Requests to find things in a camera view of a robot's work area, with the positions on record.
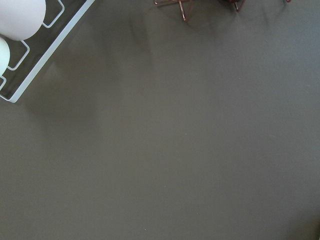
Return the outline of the pale green cup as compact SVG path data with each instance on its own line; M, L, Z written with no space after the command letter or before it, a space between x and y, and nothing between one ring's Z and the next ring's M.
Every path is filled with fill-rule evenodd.
M0 38L0 75L6 71L10 61L10 48L7 42Z

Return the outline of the white cup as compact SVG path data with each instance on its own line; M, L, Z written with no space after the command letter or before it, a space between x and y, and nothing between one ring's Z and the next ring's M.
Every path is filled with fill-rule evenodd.
M0 34L15 41L26 40L40 29L45 14L44 0L2 0Z

